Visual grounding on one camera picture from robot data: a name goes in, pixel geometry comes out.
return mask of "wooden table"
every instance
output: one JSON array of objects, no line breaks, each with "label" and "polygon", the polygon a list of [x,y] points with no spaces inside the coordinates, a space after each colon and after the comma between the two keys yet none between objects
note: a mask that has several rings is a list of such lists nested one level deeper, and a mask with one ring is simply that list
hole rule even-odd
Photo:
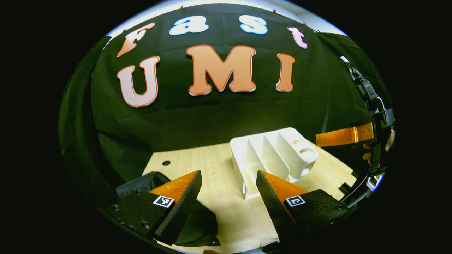
[{"label": "wooden table", "polygon": [[[295,184],[307,191],[323,189],[339,200],[344,194],[339,190],[343,183],[352,186],[356,178],[346,164],[311,143],[319,158],[310,173]],[[152,155],[143,175],[159,171],[169,179],[176,179],[195,170],[202,173],[202,187],[198,201],[215,213],[221,246],[181,247],[168,246],[183,252],[202,253],[212,249],[222,254],[256,249],[278,240],[267,209],[261,197],[244,200],[242,183],[232,171],[232,151],[229,143],[204,146]]]}]

